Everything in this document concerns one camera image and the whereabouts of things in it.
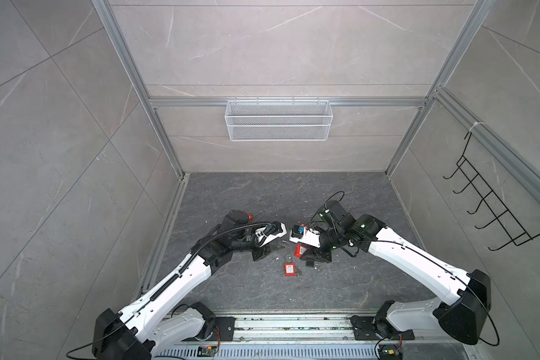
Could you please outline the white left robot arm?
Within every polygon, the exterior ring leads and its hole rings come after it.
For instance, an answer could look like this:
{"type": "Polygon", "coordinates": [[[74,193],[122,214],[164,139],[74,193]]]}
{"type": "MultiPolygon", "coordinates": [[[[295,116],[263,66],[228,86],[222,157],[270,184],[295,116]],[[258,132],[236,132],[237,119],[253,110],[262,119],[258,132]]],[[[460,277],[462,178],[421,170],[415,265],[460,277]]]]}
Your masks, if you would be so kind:
{"type": "Polygon", "coordinates": [[[235,252],[248,251],[253,260],[267,256],[273,240],[284,236],[279,221],[254,222],[240,210],[230,211],[163,280],[118,312],[105,310],[94,327],[92,355],[96,359],[153,359],[187,339],[215,335],[215,314],[196,302],[183,312],[176,306],[195,287],[231,261],[235,252]]]}

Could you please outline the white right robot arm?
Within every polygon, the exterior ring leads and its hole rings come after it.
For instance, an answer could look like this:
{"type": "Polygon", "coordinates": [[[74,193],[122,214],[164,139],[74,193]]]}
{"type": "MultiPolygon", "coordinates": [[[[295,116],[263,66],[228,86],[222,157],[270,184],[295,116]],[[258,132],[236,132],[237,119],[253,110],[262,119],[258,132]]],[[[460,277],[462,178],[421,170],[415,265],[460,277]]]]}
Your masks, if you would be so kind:
{"type": "Polygon", "coordinates": [[[318,219],[292,227],[289,239],[304,261],[330,263],[335,249],[357,248],[397,267],[429,289],[424,301],[385,301],[372,320],[381,339],[411,331],[442,332],[475,345],[491,320],[491,279],[478,269],[468,272],[427,253],[369,214],[353,217],[337,200],[317,212],[318,219]]]}

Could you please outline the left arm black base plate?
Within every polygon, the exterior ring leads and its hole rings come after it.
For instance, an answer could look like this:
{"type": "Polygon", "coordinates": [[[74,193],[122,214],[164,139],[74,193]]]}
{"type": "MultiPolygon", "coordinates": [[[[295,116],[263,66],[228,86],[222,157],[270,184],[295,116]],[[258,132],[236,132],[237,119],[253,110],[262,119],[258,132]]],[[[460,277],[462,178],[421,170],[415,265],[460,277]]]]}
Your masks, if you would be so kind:
{"type": "Polygon", "coordinates": [[[233,341],[236,318],[233,316],[217,317],[214,321],[214,327],[220,331],[221,341],[233,341]]]}

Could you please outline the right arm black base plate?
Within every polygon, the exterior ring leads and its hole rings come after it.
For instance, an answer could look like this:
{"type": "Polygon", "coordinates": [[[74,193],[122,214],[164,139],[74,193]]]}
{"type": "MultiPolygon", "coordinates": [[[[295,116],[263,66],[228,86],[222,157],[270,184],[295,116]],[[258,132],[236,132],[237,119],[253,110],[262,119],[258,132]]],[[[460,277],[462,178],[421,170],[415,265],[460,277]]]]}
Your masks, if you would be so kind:
{"type": "Polygon", "coordinates": [[[353,315],[349,318],[354,337],[357,341],[391,340],[413,341],[413,330],[398,331],[384,319],[375,316],[353,315]]]}

